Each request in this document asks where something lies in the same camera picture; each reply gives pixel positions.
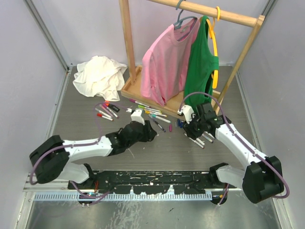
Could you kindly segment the blue cap marker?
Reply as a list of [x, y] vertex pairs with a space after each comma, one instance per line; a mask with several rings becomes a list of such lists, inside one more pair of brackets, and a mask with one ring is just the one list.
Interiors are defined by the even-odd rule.
[[206, 136], [206, 135], [204, 135], [204, 134], [202, 134], [202, 136], [206, 139], [206, 140], [208, 140], [210, 143], [213, 143], [214, 141], [212, 140], [212, 139], [210, 139], [208, 136]]

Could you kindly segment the grey cap marker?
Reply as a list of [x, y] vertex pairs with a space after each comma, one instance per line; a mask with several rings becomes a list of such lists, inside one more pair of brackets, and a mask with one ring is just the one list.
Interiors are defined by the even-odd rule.
[[205, 143], [204, 143], [201, 139], [197, 138], [196, 141], [197, 141], [201, 146], [205, 146]]

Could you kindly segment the teal cap marker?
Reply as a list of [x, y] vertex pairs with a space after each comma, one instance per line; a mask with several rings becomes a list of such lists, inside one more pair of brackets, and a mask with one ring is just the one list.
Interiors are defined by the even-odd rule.
[[165, 119], [165, 118], [163, 118], [161, 116], [155, 115], [155, 114], [152, 114], [152, 117], [155, 118], [155, 119], [161, 120], [163, 122], [169, 123], [169, 124], [172, 123], [170, 120], [167, 120], [167, 119]]

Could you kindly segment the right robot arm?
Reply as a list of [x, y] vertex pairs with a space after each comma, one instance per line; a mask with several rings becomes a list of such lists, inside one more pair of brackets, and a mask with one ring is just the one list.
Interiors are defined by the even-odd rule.
[[243, 169], [220, 163], [209, 170], [209, 182], [215, 188], [224, 183], [243, 190], [252, 203], [278, 197], [284, 191], [280, 160], [268, 157], [250, 144], [224, 115], [217, 115], [210, 103], [200, 104], [195, 112], [184, 105], [177, 112], [184, 116], [183, 129], [188, 138], [198, 141], [203, 133], [223, 143], [239, 160]]

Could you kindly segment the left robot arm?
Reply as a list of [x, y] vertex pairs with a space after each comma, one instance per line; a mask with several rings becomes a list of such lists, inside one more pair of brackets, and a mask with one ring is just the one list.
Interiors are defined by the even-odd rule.
[[64, 179], [90, 189], [95, 185], [92, 170], [86, 164], [75, 164], [75, 161], [96, 156], [115, 156], [138, 142], [153, 141], [156, 135], [148, 120], [143, 123], [132, 121], [124, 128], [97, 139], [68, 141], [53, 135], [29, 156], [32, 164], [30, 183], [46, 184], [55, 179]]

